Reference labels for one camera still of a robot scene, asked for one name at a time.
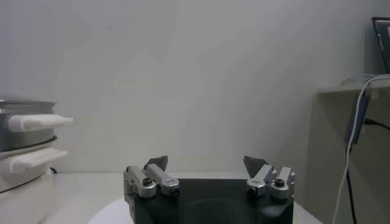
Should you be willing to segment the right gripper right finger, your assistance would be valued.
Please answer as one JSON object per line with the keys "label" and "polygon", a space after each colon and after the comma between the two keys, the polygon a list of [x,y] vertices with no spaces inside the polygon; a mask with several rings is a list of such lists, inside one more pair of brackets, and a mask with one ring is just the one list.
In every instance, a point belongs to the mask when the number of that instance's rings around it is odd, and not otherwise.
{"label": "right gripper right finger", "polygon": [[249,174],[246,181],[247,196],[259,198],[264,195],[276,200],[294,197],[296,174],[290,167],[277,170],[264,159],[244,156],[243,163]]}

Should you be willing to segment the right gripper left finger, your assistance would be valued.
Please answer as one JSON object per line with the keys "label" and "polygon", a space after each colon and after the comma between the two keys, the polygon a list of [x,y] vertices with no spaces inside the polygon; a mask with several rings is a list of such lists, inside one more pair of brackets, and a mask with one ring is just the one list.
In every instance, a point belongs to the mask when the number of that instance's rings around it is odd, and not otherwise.
{"label": "right gripper left finger", "polygon": [[168,156],[151,158],[143,168],[127,166],[123,172],[124,193],[152,198],[157,194],[157,187],[163,195],[177,197],[180,194],[179,180],[169,176],[165,170]]}

